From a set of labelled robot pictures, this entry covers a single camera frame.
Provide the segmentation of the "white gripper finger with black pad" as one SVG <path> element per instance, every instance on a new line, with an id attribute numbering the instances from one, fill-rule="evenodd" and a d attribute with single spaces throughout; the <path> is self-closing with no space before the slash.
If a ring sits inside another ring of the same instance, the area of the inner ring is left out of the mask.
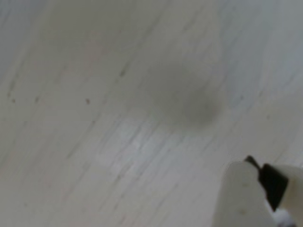
<path id="1" fill-rule="evenodd" d="M 296 227 L 303 225 L 303 169 L 295 166 L 263 165 L 258 181 L 274 213 L 284 210 Z"/>

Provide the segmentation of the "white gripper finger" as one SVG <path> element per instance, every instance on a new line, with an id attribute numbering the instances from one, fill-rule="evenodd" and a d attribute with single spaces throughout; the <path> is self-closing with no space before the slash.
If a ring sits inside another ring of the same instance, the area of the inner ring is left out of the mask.
<path id="1" fill-rule="evenodd" d="M 213 227 L 275 227 L 267 205 L 267 191 L 260 178 L 276 176 L 268 164 L 261 168 L 255 160 L 231 162 L 225 170 L 213 215 Z"/>

